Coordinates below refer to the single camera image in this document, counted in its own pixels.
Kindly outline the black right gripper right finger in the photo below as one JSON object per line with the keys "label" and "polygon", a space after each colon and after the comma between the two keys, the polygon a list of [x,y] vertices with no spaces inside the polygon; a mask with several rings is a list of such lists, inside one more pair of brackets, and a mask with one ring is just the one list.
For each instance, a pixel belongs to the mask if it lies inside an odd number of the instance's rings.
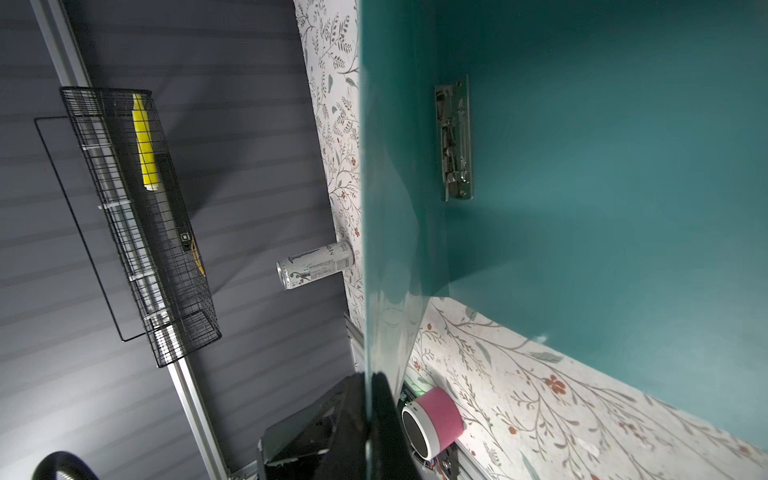
{"label": "black right gripper right finger", "polygon": [[384,373],[375,373],[371,377],[370,399],[370,478],[420,479]]}

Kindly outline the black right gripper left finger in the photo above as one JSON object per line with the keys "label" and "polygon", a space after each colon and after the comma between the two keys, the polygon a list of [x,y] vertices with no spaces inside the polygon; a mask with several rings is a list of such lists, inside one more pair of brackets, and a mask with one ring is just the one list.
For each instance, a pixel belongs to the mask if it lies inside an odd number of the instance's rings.
{"label": "black right gripper left finger", "polygon": [[365,379],[352,374],[331,389],[332,434],[313,479],[366,479],[368,420]]}

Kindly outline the teal plastic folder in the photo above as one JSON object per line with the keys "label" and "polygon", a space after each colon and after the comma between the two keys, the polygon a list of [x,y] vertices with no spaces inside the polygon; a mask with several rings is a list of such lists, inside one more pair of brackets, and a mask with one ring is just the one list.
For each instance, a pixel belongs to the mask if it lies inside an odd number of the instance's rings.
{"label": "teal plastic folder", "polygon": [[[767,444],[767,5],[362,1],[365,329],[431,296]],[[474,196],[434,88],[469,77]]]}

